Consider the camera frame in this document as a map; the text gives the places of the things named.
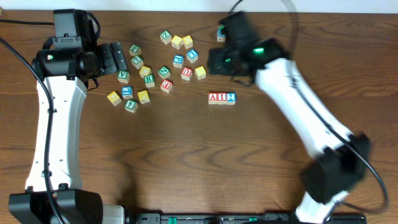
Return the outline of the red A block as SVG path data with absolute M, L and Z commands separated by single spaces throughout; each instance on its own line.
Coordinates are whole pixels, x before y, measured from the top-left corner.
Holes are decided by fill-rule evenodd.
M 208 93 L 208 104 L 217 105 L 218 104 L 218 94 L 215 92 Z

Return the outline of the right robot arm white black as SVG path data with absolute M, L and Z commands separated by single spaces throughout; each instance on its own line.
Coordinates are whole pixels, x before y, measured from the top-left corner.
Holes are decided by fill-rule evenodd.
M 274 38 L 260 39 L 243 11 L 219 21 L 222 48 L 209 51 L 212 75 L 249 77 L 279 107 L 313 162 L 301 174 L 305 195 L 295 210 L 299 223 L 326 223 L 333 209 L 363 179 L 370 142 L 341 124 L 311 90 L 295 62 Z

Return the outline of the red I block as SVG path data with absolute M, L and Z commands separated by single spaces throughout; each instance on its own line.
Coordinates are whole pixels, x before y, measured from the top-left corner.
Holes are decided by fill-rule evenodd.
M 217 104 L 225 105 L 227 102 L 227 94 L 225 92 L 217 93 Z

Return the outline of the blue 2 block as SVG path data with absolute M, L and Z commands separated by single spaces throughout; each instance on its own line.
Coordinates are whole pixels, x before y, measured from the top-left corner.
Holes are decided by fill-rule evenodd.
M 236 104 L 235 92 L 229 92 L 226 94 L 226 104 L 227 105 L 235 105 Z

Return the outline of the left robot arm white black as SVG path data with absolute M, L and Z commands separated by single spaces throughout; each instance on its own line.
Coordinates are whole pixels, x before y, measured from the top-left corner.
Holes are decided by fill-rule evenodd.
M 126 71 L 121 44 L 97 43 L 101 27 L 90 12 L 53 16 L 55 35 L 27 64 L 37 80 L 37 140 L 25 191 L 10 195 L 9 211 L 21 223 L 132 223 L 124 206 L 82 189 L 78 153 L 88 83 Z

